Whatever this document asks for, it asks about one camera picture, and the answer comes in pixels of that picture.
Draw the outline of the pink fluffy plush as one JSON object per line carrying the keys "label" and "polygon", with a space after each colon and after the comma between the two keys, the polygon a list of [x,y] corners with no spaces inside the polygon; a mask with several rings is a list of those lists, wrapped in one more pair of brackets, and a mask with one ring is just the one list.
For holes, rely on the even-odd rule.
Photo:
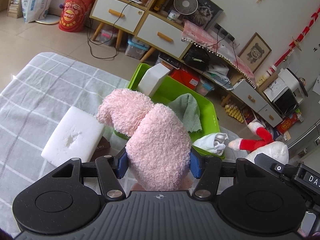
{"label": "pink fluffy plush", "polygon": [[129,140],[129,167],[146,191],[175,191],[189,170],[191,139],[174,111],[141,92],[115,89],[98,108],[97,120]]}

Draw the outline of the santa plush red white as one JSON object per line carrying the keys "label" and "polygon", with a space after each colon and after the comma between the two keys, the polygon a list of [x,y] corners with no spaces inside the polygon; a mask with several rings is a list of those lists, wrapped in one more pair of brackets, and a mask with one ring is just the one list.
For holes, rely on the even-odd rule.
{"label": "santa plush red white", "polygon": [[237,138],[228,143],[228,147],[234,151],[249,151],[246,159],[255,163],[255,157],[263,153],[282,164],[289,163],[289,150],[281,141],[274,141],[272,134],[259,122],[251,122],[249,130],[257,135],[259,140]]}

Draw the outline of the mint green towel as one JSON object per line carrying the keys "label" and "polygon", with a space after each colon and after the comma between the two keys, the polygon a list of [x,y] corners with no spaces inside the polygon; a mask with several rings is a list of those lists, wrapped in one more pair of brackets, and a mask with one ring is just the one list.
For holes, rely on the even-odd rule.
{"label": "mint green towel", "polygon": [[168,104],[189,133],[202,130],[200,109],[196,99],[190,94],[183,94]]}

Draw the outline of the thin white foam block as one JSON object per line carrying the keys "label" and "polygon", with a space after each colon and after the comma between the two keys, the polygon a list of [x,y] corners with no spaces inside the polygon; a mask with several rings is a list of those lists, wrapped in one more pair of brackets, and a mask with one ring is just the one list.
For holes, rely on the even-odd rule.
{"label": "thin white foam block", "polygon": [[148,97],[153,97],[165,77],[170,73],[170,69],[158,63],[149,68],[138,84],[137,90]]}

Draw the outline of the brown small box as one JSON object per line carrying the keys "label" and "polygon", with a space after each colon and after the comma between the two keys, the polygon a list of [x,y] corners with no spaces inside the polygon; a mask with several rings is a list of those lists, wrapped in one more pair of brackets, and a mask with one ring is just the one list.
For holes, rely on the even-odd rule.
{"label": "brown small box", "polygon": [[95,159],[107,155],[111,145],[105,137],[101,137],[90,161],[95,161]]}

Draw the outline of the rolled white sock bundle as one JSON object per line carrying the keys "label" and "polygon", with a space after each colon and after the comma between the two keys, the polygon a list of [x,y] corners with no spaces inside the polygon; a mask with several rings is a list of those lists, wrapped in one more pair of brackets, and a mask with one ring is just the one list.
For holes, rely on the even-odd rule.
{"label": "rolled white sock bundle", "polygon": [[211,133],[197,139],[193,146],[205,150],[211,154],[221,156],[226,148],[225,142],[228,140],[226,133]]}

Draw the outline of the large white foam block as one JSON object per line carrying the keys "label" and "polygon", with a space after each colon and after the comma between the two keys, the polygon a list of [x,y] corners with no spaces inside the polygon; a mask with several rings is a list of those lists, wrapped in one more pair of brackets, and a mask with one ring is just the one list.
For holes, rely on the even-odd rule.
{"label": "large white foam block", "polygon": [[53,131],[41,157],[55,167],[72,158],[88,162],[103,133],[104,125],[94,116],[72,106]]}

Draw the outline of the yellow egg tray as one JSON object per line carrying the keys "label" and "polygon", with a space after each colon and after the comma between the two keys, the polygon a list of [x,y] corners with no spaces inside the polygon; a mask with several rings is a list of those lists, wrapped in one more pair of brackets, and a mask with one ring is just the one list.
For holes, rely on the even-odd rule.
{"label": "yellow egg tray", "polygon": [[240,111],[238,106],[236,104],[234,104],[233,102],[226,104],[224,106],[224,109],[225,109],[225,112],[228,116],[234,118],[235,120],[237,120],[240,123],[244,122],[244,117],[242,115],[242,112]]}

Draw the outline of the black microwave oven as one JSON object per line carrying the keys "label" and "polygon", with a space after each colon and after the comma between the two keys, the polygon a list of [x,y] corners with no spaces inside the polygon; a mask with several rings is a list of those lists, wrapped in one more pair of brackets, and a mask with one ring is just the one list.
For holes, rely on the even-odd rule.
{"label": "black microwave oven", "polygon": [[288,117],[298,108],[293,92],[280,77],[264,90],[264,94],[283,118]]}

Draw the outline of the red cardboard box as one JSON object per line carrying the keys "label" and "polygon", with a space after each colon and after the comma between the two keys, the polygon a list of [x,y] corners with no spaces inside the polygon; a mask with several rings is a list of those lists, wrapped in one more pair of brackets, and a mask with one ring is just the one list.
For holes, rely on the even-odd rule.
{"label": "red cardboard box", "polygon": [[200,81],[198,73],[189,68],[173,69],[169,76],[192,90],[196,89]]}

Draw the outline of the white printer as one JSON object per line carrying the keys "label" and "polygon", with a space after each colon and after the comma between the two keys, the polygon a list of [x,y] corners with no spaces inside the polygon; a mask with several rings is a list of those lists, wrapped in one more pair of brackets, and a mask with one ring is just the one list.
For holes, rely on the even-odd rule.
{"label": "white printer", "polygon": [[289,68],[281,69],[278,76],[285,82],[294,96],[298,98],[308,97],[303,81],[298,78]]}

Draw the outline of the long low wooden sideboard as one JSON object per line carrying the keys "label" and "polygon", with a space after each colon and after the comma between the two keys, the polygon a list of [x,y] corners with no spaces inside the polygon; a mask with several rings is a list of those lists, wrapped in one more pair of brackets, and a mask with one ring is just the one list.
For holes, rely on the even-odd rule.
{"label": "long low wooden sideboard", "polygon": [[[230,64],[228,64],[228,66],[232,70],[237,71]],[[248,105],[253,111],[258,113],[272,127],[277,126],[283,121],[282,117],[279,115],[267,97],[259,91],[258,87],[254,89],[238,71],[236,74],[230,77],[229,80],[232,84],[231,93],[243,103]]]}

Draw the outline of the grey checked table cloth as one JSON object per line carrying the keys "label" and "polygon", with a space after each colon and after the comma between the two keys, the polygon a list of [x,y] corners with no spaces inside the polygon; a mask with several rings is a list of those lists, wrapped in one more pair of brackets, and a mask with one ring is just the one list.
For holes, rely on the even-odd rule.
{"label": "grey checked table cloth", "polygon": [[128,81],[62,55],[39,53],[1,92],[1,228],[20,233],[15,197],[53,170],[41,152],[68,109],[96,115],[104,97]]}

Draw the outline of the black bag in sideboard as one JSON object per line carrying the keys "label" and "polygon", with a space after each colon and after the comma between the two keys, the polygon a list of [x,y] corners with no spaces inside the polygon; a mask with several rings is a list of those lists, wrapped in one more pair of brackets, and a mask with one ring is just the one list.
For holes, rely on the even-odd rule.
{"label": "black bag in sideboard", "polygon": [[210,56],[203,48],[191,46],[183,57],[183,61],[189,67],[205,71],[210,63]]}

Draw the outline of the clear storage box blue lid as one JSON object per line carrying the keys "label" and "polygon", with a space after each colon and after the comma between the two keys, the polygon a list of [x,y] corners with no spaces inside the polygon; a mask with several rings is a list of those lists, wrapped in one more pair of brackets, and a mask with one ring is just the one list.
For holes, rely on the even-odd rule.
{"label": "clear storage box blue lid", "polygon": [[137,60],[141,60],[143,55],[150,49],[150,46],[134,36],[129,36],[127,39],[127,47],[125,55]]}

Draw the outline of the framed cartoon girl picture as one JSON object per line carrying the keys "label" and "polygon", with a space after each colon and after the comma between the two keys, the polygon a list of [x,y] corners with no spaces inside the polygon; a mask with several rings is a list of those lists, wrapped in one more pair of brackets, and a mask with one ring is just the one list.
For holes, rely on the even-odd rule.
{"label": "framed cartoon girl picture", "polygon": [[266,60],[271,51],[272,49],[263,40],[263,38],[258,33],[255,33],[244,46],[242,51],[240,51],[238,57],[250,68],[252,72],[255,72]]}

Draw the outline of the pink tasselled cloth runner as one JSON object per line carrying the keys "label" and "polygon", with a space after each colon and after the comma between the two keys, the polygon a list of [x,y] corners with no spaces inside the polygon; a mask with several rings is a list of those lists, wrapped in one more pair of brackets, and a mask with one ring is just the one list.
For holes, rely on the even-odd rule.
{"label": "pink tasselled cloth runner", "polygon": [[254,89],[256,89],[257,84],[252,70],[236,55],[233,46],[225,43],[225,41],[218,41],[204,29],[188,20],[185,20],[184,22],[182,41],[190,42],[197,47],[221,57],[235,68]]}

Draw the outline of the white drawer cabinet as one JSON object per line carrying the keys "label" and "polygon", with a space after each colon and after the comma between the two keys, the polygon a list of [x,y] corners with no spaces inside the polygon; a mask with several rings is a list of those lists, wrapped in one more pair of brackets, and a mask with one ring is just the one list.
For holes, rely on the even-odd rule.
{"label": "white drawer cabinet", "polygon": [[182,38],[183,31],[172,22],[163,20],[154,14],[148,14],[142,23],[137,38],[150,46],[181,60],[191,43]]}

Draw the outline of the framed cat picture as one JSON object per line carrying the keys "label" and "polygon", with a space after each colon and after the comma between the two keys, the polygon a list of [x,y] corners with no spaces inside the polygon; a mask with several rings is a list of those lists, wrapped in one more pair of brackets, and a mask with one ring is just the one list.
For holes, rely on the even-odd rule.
{"label": "framed cat picture", "polygon": [[187,16],[187,20],[197,25],[198,27],[208,30],[212,24],[214,24],[223,9],[211,0],[197,0],[197,10]]}

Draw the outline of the red printed bucket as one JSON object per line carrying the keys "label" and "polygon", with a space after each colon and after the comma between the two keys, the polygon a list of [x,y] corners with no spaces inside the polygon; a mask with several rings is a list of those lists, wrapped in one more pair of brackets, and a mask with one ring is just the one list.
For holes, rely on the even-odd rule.
{"label": "red printed bucket", "polygon": [[95,0],[65,0],[59,21],[59,29],[66,32],[80,32],[90,15]]}

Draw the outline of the wooden shelf cabinet with drawer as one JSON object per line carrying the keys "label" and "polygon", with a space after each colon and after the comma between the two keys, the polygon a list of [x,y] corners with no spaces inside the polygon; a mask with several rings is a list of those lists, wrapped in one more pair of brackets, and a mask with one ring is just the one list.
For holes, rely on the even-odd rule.
{"label": "wooden shelf cabinet with drawer", "polygon": [[92,41],[95,41],[105,25],[117,28],[116,48],[120,48],[123,33],[136,36],[145,22],[151,8],[157,0],[151,0],[148,6],[131,0],[95,0],[90,18],[99,22]]}

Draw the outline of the small white desk fan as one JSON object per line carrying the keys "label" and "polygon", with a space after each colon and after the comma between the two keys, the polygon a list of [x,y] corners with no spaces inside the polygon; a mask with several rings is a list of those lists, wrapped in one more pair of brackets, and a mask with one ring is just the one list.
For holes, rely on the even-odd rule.
{"label": "small white desk fan", "polygon": [[198,8],[197,0],[174,0],[175,10],[182,15],[191,15]]}

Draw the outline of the white printed shopping bag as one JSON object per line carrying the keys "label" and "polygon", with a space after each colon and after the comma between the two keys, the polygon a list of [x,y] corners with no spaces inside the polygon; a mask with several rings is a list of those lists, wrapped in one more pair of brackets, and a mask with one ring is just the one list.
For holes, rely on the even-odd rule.
{"label": "white printed shopping bag", "polygon": [[52,0],[21,0],[25,23],[46,18]]}

